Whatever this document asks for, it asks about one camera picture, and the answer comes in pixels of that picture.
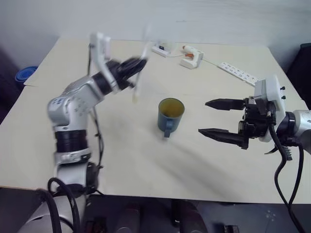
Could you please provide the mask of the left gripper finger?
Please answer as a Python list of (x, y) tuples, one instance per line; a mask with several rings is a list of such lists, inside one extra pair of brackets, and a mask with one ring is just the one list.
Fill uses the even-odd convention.
[(120, 71), (141, 71), (147, 63), (147, 58), (131, 57), (121, 63)]
[(141, 72), (145, 65), (145, 63), (121, 64), (121, 80), (125, 81), (130, 77), (136, 75), (137, 73)]

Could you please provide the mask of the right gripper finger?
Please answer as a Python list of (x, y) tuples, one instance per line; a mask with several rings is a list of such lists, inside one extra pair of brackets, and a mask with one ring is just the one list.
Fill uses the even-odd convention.
[(215, 99), (206, 102), (205, 106), (225, 111), (243, 110), (245, 108), (245, 101), (236, 99)]
[(228, 130), (216, 128), (199, 129), (198, 132), (218, 142), (237, 145), (244, 150), (248, 149), (249, 138), (238, 133), (230, 133)]

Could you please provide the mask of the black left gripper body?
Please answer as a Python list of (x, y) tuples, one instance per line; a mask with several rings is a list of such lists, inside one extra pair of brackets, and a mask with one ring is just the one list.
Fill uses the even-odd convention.
[(120, 63), (117, 60), (110, 60), (106, 63), (109, 71), (115, 78), (119, 90), (124, 90), (128, 87), (134, 88), (135, 84), (128, 81), (129, 77), (127, 77), (127, 70), (129, 68), (129, 65), (133, 62), (133, 59), (127, 59), (124, 62)]

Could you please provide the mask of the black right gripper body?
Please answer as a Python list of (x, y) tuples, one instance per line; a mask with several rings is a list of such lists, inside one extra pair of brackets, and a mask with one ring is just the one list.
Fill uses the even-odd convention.
[(241, 138), (239, 146), (248, 146), (249, 138), (264, 137), (269, 126), (276, 125), (276, 107), (269, 101), (265, 105), (264, 113), (259, 112), (253, 97), (245, 98), (245, 112), (239, 122), (238, 136)]

